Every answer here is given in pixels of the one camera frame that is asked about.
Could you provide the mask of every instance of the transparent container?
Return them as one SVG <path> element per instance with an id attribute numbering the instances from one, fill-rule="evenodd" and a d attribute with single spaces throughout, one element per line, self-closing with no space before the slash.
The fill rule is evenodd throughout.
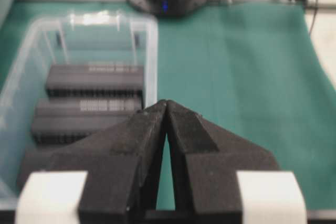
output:
<path id="1" fill-rule="evenodd" d="M 30 26 L 0 96 L 0 209 L 15 208 L 16 177 L 52 64 L 144 65 L 143 104 L 156 103 L 158 29 L 151 16 L 107 11 L 40 18 Z"/>

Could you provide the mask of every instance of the table surface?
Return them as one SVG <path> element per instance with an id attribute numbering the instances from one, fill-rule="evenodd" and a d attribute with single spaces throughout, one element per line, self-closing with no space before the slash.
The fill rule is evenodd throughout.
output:
<path id="1" fill-rule="evenodd" d="M 18 2 L 0 31 L 0 87 L 32 20 L 125 3 Z M 172 99 L 241 135 L 294 171 L 308 209 L 336 208 L 336 94 L 300 6 L 208 6 L 159 20 L 158 99 Z M 169 147 L 158 207 L 173 209 Z"/>

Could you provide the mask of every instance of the black device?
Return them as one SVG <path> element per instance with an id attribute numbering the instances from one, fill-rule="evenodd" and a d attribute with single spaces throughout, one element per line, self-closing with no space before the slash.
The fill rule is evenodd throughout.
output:
<path id="1" fill-rule="evenodd" d="M 142 97 L 143 66 L 52 65 L 46 82 L 50 97 Z"/>
<path id="2" fill-rule="evenodd" d="M 168 135 L 176 210 L 157 211 L 163 144 Z M 58 149 L 26 151 L 22 187 L 38 170 L 87 170 L 80 223 L 234 223 L 244 208 L 237 170 L 279 170 L 273 154 L 173 101 Z M 13 212 L 0 212 L 12 223 Z M 307 223 L 336 223 L 334 211 L 308 211 Z"/>
<path id="3" fill-rule="evenodd" d="M 37 143 L 71 143 L 118 124 L 141 109 L 139 97 L 42 100 L 35 108 L 31 134 Z"/>

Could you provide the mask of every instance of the cable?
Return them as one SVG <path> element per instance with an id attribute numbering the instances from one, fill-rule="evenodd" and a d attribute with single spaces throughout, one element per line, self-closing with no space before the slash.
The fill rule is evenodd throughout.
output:
<path id="1" fill-rule="evenodd" d="M 310 26 L 310 29 L 309 29 L 309 35 L 311 35 L 311 32 L 313 31 L 313 27 L 314 27 L 314 24 L 315 24 L 316 15 L 317 15 L 317 11 L 318 11 L 318 3 L 319 3 L 319 0 L 315 0 L 314 15 L 313 15 L 313 20 L 311 22 L 311 26 Z"/>

